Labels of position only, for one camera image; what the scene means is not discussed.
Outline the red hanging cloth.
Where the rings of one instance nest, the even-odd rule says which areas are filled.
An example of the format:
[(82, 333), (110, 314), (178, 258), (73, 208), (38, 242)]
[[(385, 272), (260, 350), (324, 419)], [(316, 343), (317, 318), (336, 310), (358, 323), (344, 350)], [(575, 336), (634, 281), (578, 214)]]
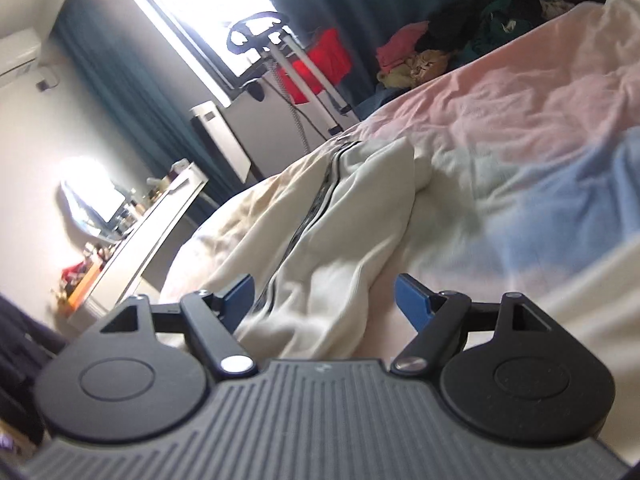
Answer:
[[(323, 76), (336, 86), (352, 70), (352, 59), (346, 48), (342, 45), (340, 35), (336, 28), (330, 28), (322, 32), (317, 42), (306, 51), (311, 62), (320, 70)], [(292, 62), (296, 73), (305, 81), (305, 84), (314, 94), (319, 94), (324, 87), (317, 77), (311, 73), (310, 69), (301, 60)], [(308, 99), (292, 81), (285, 70), (278, 66), (277, 74), (284, 84), (284, 88), (295, 104), (304, 104)]]

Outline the pile of clothes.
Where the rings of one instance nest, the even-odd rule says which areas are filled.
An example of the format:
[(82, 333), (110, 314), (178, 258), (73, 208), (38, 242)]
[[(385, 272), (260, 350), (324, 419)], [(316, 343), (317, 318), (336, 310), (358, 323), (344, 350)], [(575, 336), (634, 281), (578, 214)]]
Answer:
[(411, 89), (572, 10), (570, 0), (462, 0), (404, 26), (376, 49), (378, 84)]

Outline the orange tray with items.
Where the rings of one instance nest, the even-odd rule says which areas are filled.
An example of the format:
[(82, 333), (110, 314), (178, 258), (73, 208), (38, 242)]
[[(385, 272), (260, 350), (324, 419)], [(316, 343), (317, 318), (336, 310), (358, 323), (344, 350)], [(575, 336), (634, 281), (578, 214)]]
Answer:
[(81, 262), (61, 271), (58, 288), (53, 291), (59, 315), (68, 318), (78, 310), (111, 259), (112, 253), (113, 247), (110, 245), (88, 243)]

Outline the pastel pink bed sheet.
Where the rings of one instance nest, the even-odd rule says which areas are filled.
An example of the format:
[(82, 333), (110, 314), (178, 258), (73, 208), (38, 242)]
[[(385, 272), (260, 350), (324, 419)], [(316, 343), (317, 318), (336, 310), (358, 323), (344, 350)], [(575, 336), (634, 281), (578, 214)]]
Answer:
[[(398, 139), (423, 150), (433, 173), (371, 285), (362, 341), (344, 358), (390, 361), (413, 338), (394, 300), (401, 273), (476, 301), (522, 292), (612, 372), (602, 437), (638, 460), (639, 0), (575, 6), (393, 100), (209, 219), (253, 222), (315, 160)], [(171, 263), (163, 301), (234, 280), (200, 285), (196, 238), (208, 220)]]

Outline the vanity mirror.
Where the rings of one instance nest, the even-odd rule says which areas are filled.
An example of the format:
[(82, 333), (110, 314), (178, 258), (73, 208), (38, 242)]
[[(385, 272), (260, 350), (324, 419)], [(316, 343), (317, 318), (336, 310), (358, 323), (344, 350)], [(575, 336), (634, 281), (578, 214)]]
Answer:
[(120, 228), (131, 193), (100, 164), (76, 166), (62, 173), (60, 189), (70, 218), (81, 232), (104, 243), (124, 238)]

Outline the window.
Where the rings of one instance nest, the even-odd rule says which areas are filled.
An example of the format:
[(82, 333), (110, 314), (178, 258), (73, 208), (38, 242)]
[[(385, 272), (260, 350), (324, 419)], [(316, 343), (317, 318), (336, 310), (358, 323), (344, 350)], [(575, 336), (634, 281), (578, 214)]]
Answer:
[(276, 7), (270, 0), (146, 0), (215, 81), (213, 94), (224, 107), (250, 77), (261, 75), (259, 55), (233, 54), (227, 39), (242, 18)]

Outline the white air conditioner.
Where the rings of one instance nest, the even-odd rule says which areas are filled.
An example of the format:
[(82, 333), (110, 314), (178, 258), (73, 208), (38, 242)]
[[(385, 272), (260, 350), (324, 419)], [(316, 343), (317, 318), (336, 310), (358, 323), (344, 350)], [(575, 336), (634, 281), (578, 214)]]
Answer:
[(40, 59), (41, 40), (35, 29), (14, 32), (0, 41), (0, 86), (8, 84), (35, 68)]

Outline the cream zip-up sweatshirt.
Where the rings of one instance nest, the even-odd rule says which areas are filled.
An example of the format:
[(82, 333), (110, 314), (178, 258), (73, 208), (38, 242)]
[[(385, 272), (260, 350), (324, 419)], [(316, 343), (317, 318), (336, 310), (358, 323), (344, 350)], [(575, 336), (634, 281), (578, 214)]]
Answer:
[(254, 278), (257, 300), (236, 336), (258, 360), (350, 356), (366, 330), (371, 285), (432, 173), (407, 139), (343, 145), (253, 222), (209, 219), (196, 238), (200, 285)]

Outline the teal curtain left panel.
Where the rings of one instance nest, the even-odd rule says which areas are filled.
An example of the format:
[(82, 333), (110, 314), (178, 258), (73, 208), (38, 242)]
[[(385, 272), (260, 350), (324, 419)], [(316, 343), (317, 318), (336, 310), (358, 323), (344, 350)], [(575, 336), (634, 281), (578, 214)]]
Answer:
[(220, 149), (201, 139), (95, 1), (65, 0), (53, 35), (148, 168), (160, 172), (183, 158), (194, 162), (218, 204), (243, 191)]

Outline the white vanity desk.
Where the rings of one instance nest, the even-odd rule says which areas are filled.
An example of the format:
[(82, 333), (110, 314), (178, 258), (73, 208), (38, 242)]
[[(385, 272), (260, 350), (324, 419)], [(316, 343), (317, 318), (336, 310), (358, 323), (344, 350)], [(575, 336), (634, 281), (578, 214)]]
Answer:
[(194, 162), (178, 174), (96, 274), (78, 306), (67, 317), (70, 327), (83, 332), (136, 291), (144, 270), (186, 216), (207, 181)]

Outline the garment steamer stand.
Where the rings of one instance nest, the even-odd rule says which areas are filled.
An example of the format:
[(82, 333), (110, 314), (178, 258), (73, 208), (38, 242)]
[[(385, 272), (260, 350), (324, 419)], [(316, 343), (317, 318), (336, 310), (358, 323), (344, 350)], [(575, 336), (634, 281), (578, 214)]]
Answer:
[[(277, 11), (264, 11), (242, 18), (230, 28), (227, 48), (230, 53), (237, 55), (256, 52), (273, 73), (273, 78), (279, 84), (280, 95), (288, 101), (288, 106), (293, 112), (298, 113), (298, 107), (302, 104), (295, 104), (286, 92), (277, 74), (278, 66), (281, 66), (308, 99), (304, 104), (312, 105), (322, 119), (326, 128), (322, 133), (324, 138), (336, 136), (344, 131), (337, 117), (348, 115), (352, 106), (311, 62), (306, 53), (309, 49), (304, 48), (290, 32), (290, 19), (287, 15)], [(314, 94), (303, 78), (296, 73), (292, 66), (295, 60), (303, 61), (321, 82), (324, 89), (319, 94)]]

